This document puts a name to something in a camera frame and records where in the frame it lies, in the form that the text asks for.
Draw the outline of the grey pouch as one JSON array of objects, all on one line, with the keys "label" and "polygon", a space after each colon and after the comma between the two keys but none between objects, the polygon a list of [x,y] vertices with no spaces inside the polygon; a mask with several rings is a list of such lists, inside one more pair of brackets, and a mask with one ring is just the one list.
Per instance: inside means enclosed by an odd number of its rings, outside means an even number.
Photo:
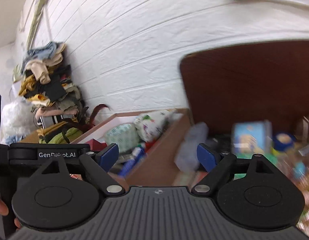
[{"label": "grey pouch", "polygon": [[180,171],[190,173],[195,172],[199,168],[197,146],[200,143],[204,143],[207,136],[208,126],[205,122],[199,122],[189,128],[174,159]]}]

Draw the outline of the blue yellow picture box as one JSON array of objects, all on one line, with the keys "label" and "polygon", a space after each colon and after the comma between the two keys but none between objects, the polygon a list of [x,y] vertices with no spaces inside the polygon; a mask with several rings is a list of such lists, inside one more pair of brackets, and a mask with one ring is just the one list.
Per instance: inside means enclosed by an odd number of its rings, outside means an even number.
[{"label": "blue yellow picture box", "polygon": [[270,153],[272,124],[269,120],[236,123],[232,127],[231,142],[236,155]]}]

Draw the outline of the brown cardboard box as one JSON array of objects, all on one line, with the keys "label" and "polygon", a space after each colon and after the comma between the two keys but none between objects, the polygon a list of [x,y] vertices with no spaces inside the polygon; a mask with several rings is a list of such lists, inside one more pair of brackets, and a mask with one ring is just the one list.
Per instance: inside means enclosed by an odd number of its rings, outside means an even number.
[{"label": "brown cardboard box", "polygon": [[[119,124],[131,123],[142,112],[115,113],[99,123],[76,140],[74,144],[85,143],[91,139],[100,139],[109,129]],[[129,186],[171,186],[179,174],[174,158],[180,143],[193,124],[191,112],[187,108],[178,108],[175,120],[163,135],[147,151],[146,157],[139,162],[126,177],[110,173],[125,189]]]}]

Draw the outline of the floral white insole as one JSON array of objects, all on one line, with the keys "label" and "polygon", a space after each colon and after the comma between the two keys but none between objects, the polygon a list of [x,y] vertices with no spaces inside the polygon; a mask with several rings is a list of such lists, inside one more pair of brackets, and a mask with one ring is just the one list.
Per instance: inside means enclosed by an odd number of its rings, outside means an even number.
[{"label": "floral white insole", "polygon": [[176,109],[152,111],[138,115],[133,120],[133,124],[142,141],[153,142],[182,116],[183,114],[179,113]]}]

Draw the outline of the pile of folded clothes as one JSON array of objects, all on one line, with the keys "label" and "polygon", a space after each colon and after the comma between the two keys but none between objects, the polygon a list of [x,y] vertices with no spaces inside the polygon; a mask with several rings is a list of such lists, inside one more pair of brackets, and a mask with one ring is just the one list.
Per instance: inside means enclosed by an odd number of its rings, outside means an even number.
[{"label": "pile of folded clothes", "polygon": [[51,41],[26,52],[17,68],[18,95],[1,112],[1,143],[70,144],[84,133],[87,107],[64,62],[65,49]]}]

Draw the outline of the dark brown headboard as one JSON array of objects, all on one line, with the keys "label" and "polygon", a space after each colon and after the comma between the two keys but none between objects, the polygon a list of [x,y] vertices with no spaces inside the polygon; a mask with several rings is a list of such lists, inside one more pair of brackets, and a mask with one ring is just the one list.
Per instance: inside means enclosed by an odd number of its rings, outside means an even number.
[{"label": "dark brown headboard", "polygon": [[263,120],[274,132],[295,132],[309,119],[309,40],[199,51],[181,59],[180,72],[194,122],[210,134]]}]

